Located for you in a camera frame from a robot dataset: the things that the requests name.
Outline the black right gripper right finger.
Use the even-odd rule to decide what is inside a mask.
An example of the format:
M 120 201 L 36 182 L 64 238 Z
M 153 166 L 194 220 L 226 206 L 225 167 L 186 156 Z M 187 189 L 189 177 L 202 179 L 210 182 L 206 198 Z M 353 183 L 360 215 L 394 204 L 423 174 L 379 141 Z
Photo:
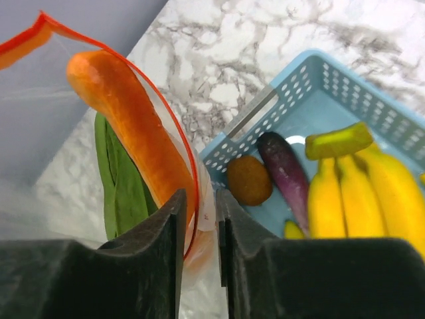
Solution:
M 424 262 L 400 239 L 281 239 L 216 193 L 231 318 L 423 318 Z

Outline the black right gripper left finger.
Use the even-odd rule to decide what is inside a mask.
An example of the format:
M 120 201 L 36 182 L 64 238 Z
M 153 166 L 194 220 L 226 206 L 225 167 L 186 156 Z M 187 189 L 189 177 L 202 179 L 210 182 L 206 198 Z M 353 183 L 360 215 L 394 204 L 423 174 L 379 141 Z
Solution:
M 1 317 L 178 317 L 186 208 L 177 190 L 98 249 L 66 239 L 2 241 Z

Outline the green leaf vegetable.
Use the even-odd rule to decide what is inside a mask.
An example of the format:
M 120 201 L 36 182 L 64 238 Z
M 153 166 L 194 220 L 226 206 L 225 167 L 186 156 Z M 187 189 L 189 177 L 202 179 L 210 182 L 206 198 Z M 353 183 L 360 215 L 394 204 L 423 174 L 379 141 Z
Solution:
M 94 120 L 94 137 L 104 189 L 104 224 L 112 240 L 148 218 L 157 206 L 135 164 L 103 115 Z

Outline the dark purple eggplant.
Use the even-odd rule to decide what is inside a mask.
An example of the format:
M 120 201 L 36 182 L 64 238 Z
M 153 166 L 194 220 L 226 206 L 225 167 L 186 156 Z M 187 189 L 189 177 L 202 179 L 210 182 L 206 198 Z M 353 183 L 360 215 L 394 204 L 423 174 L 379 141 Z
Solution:
M 272 181 L 292 210 L 300 229 L 309 236 L 307 214 L 309 180 L 295 151 L 276 132 L 263 133 L 256 145 Z

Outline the clear zip bag orange zipper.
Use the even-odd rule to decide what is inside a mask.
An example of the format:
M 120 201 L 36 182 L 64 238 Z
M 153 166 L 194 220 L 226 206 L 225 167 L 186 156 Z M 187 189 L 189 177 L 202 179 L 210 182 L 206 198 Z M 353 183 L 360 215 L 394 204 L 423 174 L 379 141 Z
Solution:
M 72 81 L 80 55 L 104 54 L 143 90 L 141 128 L 89 107 Z M 1 235 L 91 245 L 187 191 L 181 318 L 226 318 L 210 175 L 180 118 L 127 58 L 40 12 L 1 43 Z

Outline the orange papaya slice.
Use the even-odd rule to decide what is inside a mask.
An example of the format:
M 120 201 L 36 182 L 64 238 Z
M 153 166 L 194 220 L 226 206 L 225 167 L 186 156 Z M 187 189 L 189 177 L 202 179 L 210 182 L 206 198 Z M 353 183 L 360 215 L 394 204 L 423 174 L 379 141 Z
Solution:
M 157 206 L 178 189 L 187 192 L 185 272 L 201 274 L 214 255 L 213 188 L 206 167 L 191 149 L 167 103 L 172 136 L 147 92 L 153 83 L 132 63 L 105 50 L 76 53 L 66 67 L 68 82 L 89 107 L 101 113 L 139 170 Z

